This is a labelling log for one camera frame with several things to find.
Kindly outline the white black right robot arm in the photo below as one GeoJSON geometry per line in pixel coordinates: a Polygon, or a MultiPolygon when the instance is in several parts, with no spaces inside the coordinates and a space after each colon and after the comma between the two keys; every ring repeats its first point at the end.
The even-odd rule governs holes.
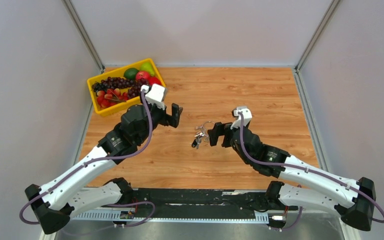
{"type": "Polygon", "coordinates": [[[210,146],[222,136],[222,147],[232,148],[259,174],[276,178],[265,195],[270,208],[312,208],[339,217],[357,230],[372,229],[376,190],[371,179],[346,178],[311,166],[283,149],[262,143],[248,126],[217,122],[207,134],[210,146]]]}

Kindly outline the black-tagged silver key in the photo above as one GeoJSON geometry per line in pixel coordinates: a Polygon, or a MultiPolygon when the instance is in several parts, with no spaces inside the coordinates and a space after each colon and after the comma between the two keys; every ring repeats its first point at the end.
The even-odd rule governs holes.
{"type": "Polygon", "coordinates": [[[200,146],[201,142],[202,142],[202,138],[201,138],[201,137],[196,137],[196,138],[193,140],[193,142],[192,142],[192,144],[191,144],[191,147],[192,147],[192,148],[195,148],[195,149],[199,149],[199,146],[200,146]]]}

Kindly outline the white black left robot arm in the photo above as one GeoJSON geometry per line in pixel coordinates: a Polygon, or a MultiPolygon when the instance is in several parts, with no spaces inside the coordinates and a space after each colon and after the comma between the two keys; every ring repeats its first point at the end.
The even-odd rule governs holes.
{"type": "Polygon", "coordinates": [[[159,108],[155,103],[133,105],[76,165],[47,184],[28,186],[24,191],[28,206],[43,232],[58,232],[74,217],[98,207],[132,206],[134,191],[122,177],[92,190],[82,188],[126,158],[138,155],[148,146],[157,126],[177,128],[182,112],[183,108],[176,103],[171,105],[171,114],[167,114],[165,106],[159,108]]]}

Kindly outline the silver keyring with keys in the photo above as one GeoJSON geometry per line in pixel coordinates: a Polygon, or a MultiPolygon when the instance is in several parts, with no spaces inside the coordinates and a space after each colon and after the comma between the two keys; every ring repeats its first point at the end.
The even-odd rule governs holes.
{"type": "Polygon", "coordinates": [[[197,131],[194,135],[195,138],[201,138],[205,143],[209,143],[210,137],[208,134],[208,129],[206,128],[207,125],[214,124],[213,121],[206,121],[203,124],[195,127],[195,130],[197,131]]]}

